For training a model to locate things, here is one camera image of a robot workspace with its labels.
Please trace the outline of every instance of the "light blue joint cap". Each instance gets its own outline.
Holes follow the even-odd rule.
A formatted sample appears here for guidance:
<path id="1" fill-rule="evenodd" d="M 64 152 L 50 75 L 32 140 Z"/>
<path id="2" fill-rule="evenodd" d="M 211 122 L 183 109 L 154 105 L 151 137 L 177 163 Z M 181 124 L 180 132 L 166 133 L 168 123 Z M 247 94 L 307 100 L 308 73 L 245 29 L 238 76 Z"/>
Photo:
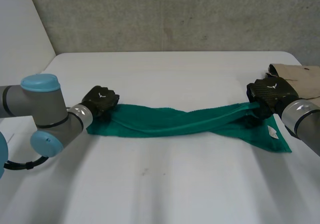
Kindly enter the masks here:
<path id="1" fill-rule="evenodd" d="M 21 88 L 31 92 L 52 92 L 60 89 L 57 76 L 48 73 L 28 76 L 20 85 Z"/>
<path id="2" fill-rule="evenodd" d="M 54 157 L 64 149 L 64 146 L 58 138 L 44 131 L 36 131 L 33 133 L 30 143 L 37 153 L 49 158 Z"/>
<path id="3" fill-rule="evenodd" d="M 5 172 L 4 165 L 8 161 L 8 146 L 5 137 L 0 132 L 0 178 Z"/>

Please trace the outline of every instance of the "beige cloth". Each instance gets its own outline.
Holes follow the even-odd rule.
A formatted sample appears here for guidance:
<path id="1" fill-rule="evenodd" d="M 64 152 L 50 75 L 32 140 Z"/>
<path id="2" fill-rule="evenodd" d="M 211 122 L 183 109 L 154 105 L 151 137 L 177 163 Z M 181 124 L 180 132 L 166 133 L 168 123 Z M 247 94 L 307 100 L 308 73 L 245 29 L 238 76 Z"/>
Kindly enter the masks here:
<path id="1" fill-rule="evenodd" d="M 300 98 L 320 106 L 320 67 L 271 64 L 268 74 L 284 78 Z"/>

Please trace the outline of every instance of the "green cloth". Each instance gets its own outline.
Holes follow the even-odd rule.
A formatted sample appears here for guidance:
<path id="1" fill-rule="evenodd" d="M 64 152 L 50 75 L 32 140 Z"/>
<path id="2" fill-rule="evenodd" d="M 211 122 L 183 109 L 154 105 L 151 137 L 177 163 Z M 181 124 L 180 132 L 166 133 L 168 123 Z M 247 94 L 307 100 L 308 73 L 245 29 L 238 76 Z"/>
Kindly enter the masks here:
<path id="1" fill-rule="evenodd" d="M 172 108 L 119 104 L 111 112 L 111 121 L 94 120 L 87 131 L 95 135 L 130 138 L 213 132 L 242 139 L 267 151 L 291 152 L 273 116 L 265 120 L 254 116 L 252 109 L 258 107 L 258 103 L 238 103 L 183 112 Z M 278 139 L 269 135 L 268 126 L 276 130 Z"/>

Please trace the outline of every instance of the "white tag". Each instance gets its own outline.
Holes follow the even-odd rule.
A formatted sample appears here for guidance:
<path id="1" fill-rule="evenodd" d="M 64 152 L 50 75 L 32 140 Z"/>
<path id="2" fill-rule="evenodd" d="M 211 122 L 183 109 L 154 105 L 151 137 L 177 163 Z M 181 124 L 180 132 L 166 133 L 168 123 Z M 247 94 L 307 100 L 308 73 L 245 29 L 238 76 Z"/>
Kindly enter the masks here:
<path id="1" fill-rule="evenodd" d="M 269 125 L 268 125 L 268 131 L 270 136 L 272 136 L 273 138 L 279 139 L 277 136 L 277 131 L 274 128 L 270 127 Z"/>

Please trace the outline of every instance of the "robotic arm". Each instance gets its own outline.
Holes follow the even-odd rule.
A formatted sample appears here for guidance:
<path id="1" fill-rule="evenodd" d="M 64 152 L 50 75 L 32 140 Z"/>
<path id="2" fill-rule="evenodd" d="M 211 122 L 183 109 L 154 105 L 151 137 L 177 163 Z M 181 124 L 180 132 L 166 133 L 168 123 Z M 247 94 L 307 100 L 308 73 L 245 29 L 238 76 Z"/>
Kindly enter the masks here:
<path id="1" fill-rule="evenodd" d="M 37 131 L 31 136 L 31 146 L 47 158 L 60 153 L 94 118 L 108 118 L 108 110 L 119 100 L 112 90 L 96 86 L 67 110 L 58 79 L 52 74 L 36 74 L 20 85 L 0 86 L 0 97 L 0 118 L 33 117 Z M 7 143 L 0 133 L 0 164 L 5 162 L 13 163 L 8 161 Z"/>
<path id="2" fill-rule="evenodd" d="M 301 139 L 320 156 L 320 107 L 299 98 L 297 92 L 280 77 L 256 80 L 247 86 L 250 102 L 260 108 L 254 114 L 265 119 L 278 114 L 290 134 Z"/>

